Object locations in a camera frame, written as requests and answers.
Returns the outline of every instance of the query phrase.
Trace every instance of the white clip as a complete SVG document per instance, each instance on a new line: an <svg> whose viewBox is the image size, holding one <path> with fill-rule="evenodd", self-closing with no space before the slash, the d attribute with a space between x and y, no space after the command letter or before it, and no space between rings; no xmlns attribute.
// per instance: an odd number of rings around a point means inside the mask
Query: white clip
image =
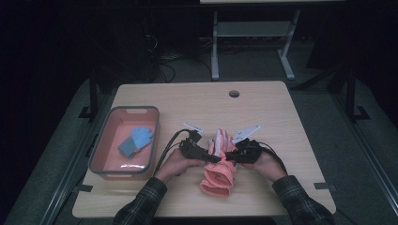
<svg viewBox="0 0 398 225"><path fill-rule="evenodd" d="M237 134L236 134L234 140L232 140L232 143L238 143L238 142L241 142L241 141L249 138L249 136L254 134L254 132L257 131L257 129L259 129L259 128L260 128L260 126L256 125L254 127L237 130Z"/></svg>
<svg viewBox="0 0 398 225"><path fill-rule="evenodd" d="M192 129L198 131L199 133L203 133L203 130L200 127L197 127L197 126L194 126L194 125L191 125L188 123L183 123L183 125L187 126L188 128L192 128Z"/></svg>

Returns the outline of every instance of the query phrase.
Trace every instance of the cuff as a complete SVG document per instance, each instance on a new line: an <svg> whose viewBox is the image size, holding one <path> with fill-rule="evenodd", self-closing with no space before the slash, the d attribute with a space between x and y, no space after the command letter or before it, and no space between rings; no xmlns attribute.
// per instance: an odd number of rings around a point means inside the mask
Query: cuff
<svg viewBox="0 0 398 225"><path fill-rule="evenodd" d="M158 178L151 177L138 195L144 195L154 202L161 202L161 199L167 192L167 186Z"/></svg>
<svg viewBox="0 0 398 225"><path fill-rule="evenodd" d="M288 203L291 198L297 198L298 195L307 196L304 188L294 175L285 176L272 184L272 188L278 195L282 204Z"/></svg>

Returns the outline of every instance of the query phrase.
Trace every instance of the white metal frame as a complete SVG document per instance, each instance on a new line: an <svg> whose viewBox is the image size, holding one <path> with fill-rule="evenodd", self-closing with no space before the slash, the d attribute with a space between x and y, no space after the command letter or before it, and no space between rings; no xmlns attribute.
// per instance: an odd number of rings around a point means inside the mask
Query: white metal frame
<svg viewBox="0 0 398 225"><path fill-rule="evenodd" d="M211 80L218 81L219 59L217 56L217 37L286 37L283 48L278 50L284 73L288 80L294 80L295 74L287 59L290 44L295 34L300 10L296 10L292 21L287 22L219 22L218 12L214 12L213 51L211 53Z"/></svg>

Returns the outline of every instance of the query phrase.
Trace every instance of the black tape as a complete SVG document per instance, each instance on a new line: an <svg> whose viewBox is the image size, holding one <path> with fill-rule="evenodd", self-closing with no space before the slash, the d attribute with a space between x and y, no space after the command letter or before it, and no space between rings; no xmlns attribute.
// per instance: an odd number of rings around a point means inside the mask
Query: black tape
<svg viewBox="0 0 398 225"><path fill-rule="evenodd" d="M87 185L79 185L78 186L79 191L91 192L92 189L93 189L92 186L87 186Z"/></svg>
<svg viewBox="0 0 398 225"><path fill-rule="evenodd" d="M328 183L314 183L315 189L328 189L330 191L336 191L336 187L333 185L328 185Z"/></svg>

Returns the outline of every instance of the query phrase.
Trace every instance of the hole in table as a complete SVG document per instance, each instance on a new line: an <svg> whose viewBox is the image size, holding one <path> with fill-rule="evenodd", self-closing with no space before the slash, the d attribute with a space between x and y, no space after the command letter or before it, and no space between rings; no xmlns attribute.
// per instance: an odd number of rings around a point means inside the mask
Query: hole in table
<svg viewBox="0 0 398 225"><path fill-rule="evenodd" d="M239 95L240 95L240 93L237 90L232 90L232 91L229 92L229 96L231 98L238 98Z"/></svg>

